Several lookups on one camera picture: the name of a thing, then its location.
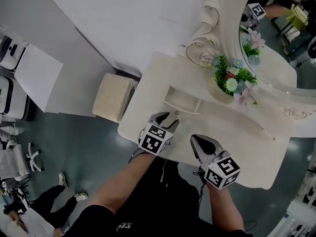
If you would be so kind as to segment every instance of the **flower arrangement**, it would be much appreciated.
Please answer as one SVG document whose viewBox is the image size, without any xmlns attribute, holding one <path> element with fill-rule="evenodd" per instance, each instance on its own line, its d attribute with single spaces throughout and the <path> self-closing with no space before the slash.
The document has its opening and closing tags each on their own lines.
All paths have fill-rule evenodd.
<svg viewBox="0 0 316 237">
<path fill-rule="evenodd" d="M 248 33 L 240 31 L 240 43 L 245 51 L 248 61 L 251 65 L 260 64 L 260 48 L 264 46 L 265 40 L 261 38 L 261 34 L 248 28 Z"/>
<path fill-rule="evenodd" d="M 212 60 L 215 81 L 225 93 L 233 96 L 240 105 L 257 104 L 255 100 L 255 86 L 257 79 L 250 71 L 243 67 L 243 61 L 234 60 L 229 67 L 224 56 Z"/>
</svg>

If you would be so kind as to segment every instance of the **gray floor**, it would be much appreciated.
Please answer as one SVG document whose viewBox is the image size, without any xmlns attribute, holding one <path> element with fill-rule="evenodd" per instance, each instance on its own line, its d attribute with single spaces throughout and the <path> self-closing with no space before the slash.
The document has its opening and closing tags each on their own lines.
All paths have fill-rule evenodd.
<svg viewBox="0 0 316 237">
<path fill-rule="evenodd" d="M 280 17 L 276 20 L 279 28 L 282 29 L 287 25 L 286 17 Z M 277 29 L 271 24 L 270 18 L 264 18 L 256 30 L 261 33 L 262 38 L 266 41 L 266 45 L 272 48 L 274 51 L 279 53 L 284 59 L 288 60 L 286 57 L 281 43 L 284 42 L 282 36 L 276 35 L 278 34 Z M 298 62 L 302 62 L 303 64 L 296 68 Z M 296 61 L 290 63 L 290 65 L 295 68 L 297 73 L 297 87 L 302 89 L 316 89 L 316 61 L 315 59 L 310 59 L 308 53 L 305 52 L 301 56 L 298 57 Z"/>
<path fill-rule="evenodd" d="M 56 200 L 55 209 L 62 207 L 74 192 L 85 191 L 92 196 L 102 182 L 127 165 L 131 153 L 137 148 L 137 145 L 118 135 L 118 124 L 102 118 L 38 111 L 33 122 L 18 120 L 17 127 L 21 132 L 17 136 L 18 142 L 25 150 L 30 141 L 42 150 L 40 158 L 45 171 L 32 175 L 35 196 L 57 185 L 60 171 L 67 176 L 69 189 Z M 250 233 L 258 237 L 267 236 L 285 214 L 302 183 L 308 167 L 307 156 L 312 153 L 314 143 L 314 139 L 291 139 L 271 189 L 250 189 L 238 184 L 230 186 L 246 230 L 254 226 L 253 221 L 258 223 Z M 192 166 L 179 165 L 181 176 L 199 190 L 201 181 L 192 174 L 196 170 Z M 69 218 L 70 224 L 87 204 L 88 201 L 78 203 Z M 211 222 L 207 189 L 204 189 L 200 216 Z"/>
</svg>

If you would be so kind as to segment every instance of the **mirror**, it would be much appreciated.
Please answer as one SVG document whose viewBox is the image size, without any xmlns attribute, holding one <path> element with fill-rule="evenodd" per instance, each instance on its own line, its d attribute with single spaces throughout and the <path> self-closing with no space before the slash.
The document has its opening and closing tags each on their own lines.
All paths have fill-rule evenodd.
<svg viewBox="0 0 316 237">
<path fill-rule="evenodd" d="M 316 0 L 248 0 L 240 20 L 243 56 L 267 84 L 316 89 L 315 36 Z"/>
</svg>

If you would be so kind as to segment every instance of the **white appliance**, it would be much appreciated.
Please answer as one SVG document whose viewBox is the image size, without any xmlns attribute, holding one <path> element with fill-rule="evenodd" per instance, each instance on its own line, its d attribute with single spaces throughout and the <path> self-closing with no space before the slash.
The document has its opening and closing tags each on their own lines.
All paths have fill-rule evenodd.
<svg viewBox="0 0 316 237">
<path fill-rule="evenodd" d="M 32 101 L 16 79 L 0 76 L 0 114 L 27 119 Z"/>
<path fill-rule="evenodd" d="M 4 35 L 0 44 L 0 66 L 14 72 L 24 50 L 24 46 Z"/>
</svg>

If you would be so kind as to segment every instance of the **white daisy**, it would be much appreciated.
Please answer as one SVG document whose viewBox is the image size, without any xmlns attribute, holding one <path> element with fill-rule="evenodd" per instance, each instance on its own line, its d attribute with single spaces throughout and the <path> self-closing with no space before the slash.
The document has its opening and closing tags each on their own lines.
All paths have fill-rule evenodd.
<svg viewBox="0 0 316 237">
<path fill-rule="evenodd" d="M 234 78 L 229 78 L 227 81 L 226 81 L 226 89 L 228 91 L 232 91 L 234 92 L 238 87 L 238 82 L 236 79 Z"/>
<path fill-rule="evenodd" d="M 229 72 L 231 72 L 233 75 L 237 76 L 239 74 L 238 68 L 231 68 L 229 69 Z"/>
</svg>

